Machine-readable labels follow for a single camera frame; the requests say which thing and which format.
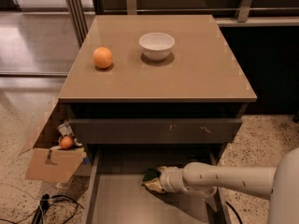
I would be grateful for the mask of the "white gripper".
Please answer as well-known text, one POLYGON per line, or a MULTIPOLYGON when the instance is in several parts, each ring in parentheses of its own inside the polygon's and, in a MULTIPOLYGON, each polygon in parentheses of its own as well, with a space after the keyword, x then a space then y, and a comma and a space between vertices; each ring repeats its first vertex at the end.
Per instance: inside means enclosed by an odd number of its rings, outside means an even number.
POLYGON ((185 192, 186 187, 183 181, 183 170, 177 167, 159 166, 157 171, 161 173, 160 183, 146 182, 144 186, 152 192, 164 194, 164 192, 177 193, 185 192))

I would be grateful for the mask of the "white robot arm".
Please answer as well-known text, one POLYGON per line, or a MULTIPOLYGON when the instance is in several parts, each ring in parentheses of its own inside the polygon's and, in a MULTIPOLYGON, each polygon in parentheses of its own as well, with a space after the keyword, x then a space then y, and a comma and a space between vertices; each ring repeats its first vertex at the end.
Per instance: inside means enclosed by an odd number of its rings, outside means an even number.
POLYGON ((228 167, 191 162, 148 169, 142 185, 156 193, 182 192, 204 199, 226 188, 269 201, 267 224, 299 224, 299 148, 276 167, 228 167))

